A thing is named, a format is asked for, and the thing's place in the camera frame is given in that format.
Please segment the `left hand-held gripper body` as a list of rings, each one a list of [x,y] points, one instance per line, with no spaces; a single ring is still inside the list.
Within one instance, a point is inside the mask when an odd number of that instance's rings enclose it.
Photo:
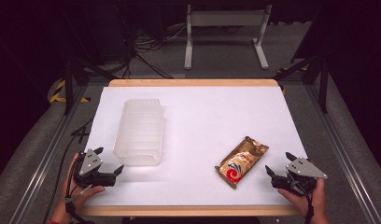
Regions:
[[[100,173],[99,168],[103,161],[94,153],[94,149],[88,149],[86,153],[79,155],[79,161],[75,168],[75,182],[81,187],[89,185],[112,187],[116,183],[116,176],[113,173]]]

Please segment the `white metal stand frame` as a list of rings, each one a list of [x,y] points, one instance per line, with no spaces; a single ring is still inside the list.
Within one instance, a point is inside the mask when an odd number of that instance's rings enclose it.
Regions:
[[[272,6],[267,5],[264,9],[258,10],[193,10],[191,5],[187,5],[187,44],[185,49],[184,68],[191,69],[192,65],[192,28],[207,26],[258,26],[260,28],[258,36],[252,39],[252,44],[257,53],[260,66],[266,70],[269,64],[262,49],[262,40],[265,35],[268,21],[270,19]]]

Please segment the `aluminium floor rail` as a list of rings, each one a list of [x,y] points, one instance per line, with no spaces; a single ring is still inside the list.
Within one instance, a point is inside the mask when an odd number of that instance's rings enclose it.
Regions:
[[[333,145],[333,153],[339,161],[341,168],[346,176],[346,179],[352,188],[353,193],[360,205],[363,214],[369,224],[381,224],[381,216],[379,215],[374,203],[365,188],[356,168],[349,158],[345,145],[341,141],[338,132],[335,130],[332,120],[328,113],[325,113],[319,104],[318,93],[313,86],[304,86],[312,104],[314,105],[326,132],[328,133]]]
[[[37,167],[33,171],[31,179],[27,182],[26,190],[22,194],[21,200],[19,201],[8,224],[22,224],[24,219],[27,217],[38,192],[44,184],[54,157],[59,151],[59,145],[64,138],[64,132],[68,128],[71,118],[73,118],[73,115],[80,103],[80,99],[86,90],[86,86],[76,87],[74,92],[74,104],[68,107],[67,112],[59,113],[60,120],[55,126],[54,133],[51,138],[49,138],[49,144],[46,147],[43,147],[43,151],[40,153],[41,159],[37,160]]]

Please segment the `black tripod stand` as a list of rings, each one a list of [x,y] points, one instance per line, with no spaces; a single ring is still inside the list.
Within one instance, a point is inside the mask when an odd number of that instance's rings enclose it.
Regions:
[[[66,61],[65,71],[64,71],[64,81],[65,81],[65,115],[68,115],[75,105],[75,94],[74,94],[74,83],[78,86],[85,86],[89,83],[88,75],[85,68],[92,70],[100,77],[104,77],[107,80],[116,79],[113,75],[109,74],[107,71],[99,68],[92,63],[81,59],[79,57],[69,57]]]
[[[318,104],[324,113],[327,113],[327,90],[329,66],[325,57],[317,55],[304,59],[288,69],[279,69],[273,79],[279,81],[302,68],[306,68],[302,76],[302,83],[311,85],[319,77]]]

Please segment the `yellow black hazard tape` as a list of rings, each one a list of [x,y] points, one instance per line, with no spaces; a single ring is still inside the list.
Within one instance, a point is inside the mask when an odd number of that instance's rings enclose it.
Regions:
[[[62,79],[58,82],[57,86],[56,86],[55,89],[54,89],[53,94],[52,94],[51,97],[49,98],[49,101],[50,101],[51,103],[54,103],[54,102],[65,103],[65,102],[66,102],[66,98],[60,96],[60,93],[62,92],[64,86],[65,86],[65,80],[62,78]]]

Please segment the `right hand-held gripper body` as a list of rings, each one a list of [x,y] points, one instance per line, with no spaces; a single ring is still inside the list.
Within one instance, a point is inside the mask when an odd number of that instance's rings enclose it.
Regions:
[[[312,193],[317,187],[317,179],[327,179],[328,176],[320,171],[312,162],[305,158],[291,159],[286,165],[285,176],[271,172],[271,184],[273,188],[285,189],[298,196]]]

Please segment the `person's right hand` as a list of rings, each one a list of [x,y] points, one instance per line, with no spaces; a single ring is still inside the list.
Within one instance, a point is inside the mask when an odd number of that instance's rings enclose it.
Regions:
[[[290,193],[285,189],[278,189],[277,192],[281,194],[284,198],[286,198],[289,202],[291,202],[299,211],[299,213],[303,216],[307,216],[308,212],[308,201],[303,197],[299,197],[295,194]],[[326,193],[325,193],[325,180],[318,178],[317,186],[314,190],[313,194],[310,196],[312,199],[312,205],[314,207],[314,215],[313,217],[327,217],[326,212]]]

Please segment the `gold snack packet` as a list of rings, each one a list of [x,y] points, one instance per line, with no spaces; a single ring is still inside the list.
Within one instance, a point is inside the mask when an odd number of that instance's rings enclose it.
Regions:
[[[236,189],[268,150],[268,146],[246,136],[215,169],[232,189]]]

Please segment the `person's left hand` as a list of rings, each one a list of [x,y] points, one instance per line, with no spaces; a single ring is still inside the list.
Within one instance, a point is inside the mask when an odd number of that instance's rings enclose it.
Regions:
[[[75,206],[76,211],[80,211],[83,208],[83,205],[85,204],[85,202],[87,202],[92,196],[99,194],[101,192],[104,192],[106,190],[106,188],[103,186],[95,186],[95,187],[91,187],[90,189],[87,189],[84,193],[82,193],[83,188],[78,187],[71,176],[72,174],[71,169],[72,169],[73,163],[76,161],[77,158],[78,158],[78,154],[76,153],[68,167],[67,174],[66,174],[66,177],[64,178],[64,182],[62,185],[60,199],[54,209],[52,216],[58,216],[59,214],[68,214],[69,216],[71,216],[69,213],[66,212],[65,201],[64,201],[65,197],[69,194],[76,197],[76,199],[72,202],[72,204]]]

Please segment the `clear plastic storage container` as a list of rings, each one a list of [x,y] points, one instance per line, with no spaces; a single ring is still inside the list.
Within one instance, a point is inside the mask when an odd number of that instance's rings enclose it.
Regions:
[[[124,103],[114,155],[126,166],[151,166],[161,161],[164,110],[158,99]]]

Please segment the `white table cover sheet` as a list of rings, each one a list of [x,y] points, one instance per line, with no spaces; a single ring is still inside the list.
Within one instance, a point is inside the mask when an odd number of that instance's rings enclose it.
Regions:
[[[105,88],[87,143],[104,150],[104,172],[120,166],[113,147],[130,99],[157,99],[163,106],[161,162],[125,167],[114,187],[89,199],[90,206],[286,204],[266,171],[284,174],[287,153],[305,151],[278,87]],[[215,168],[247,136],[269,149],[232,189]]]

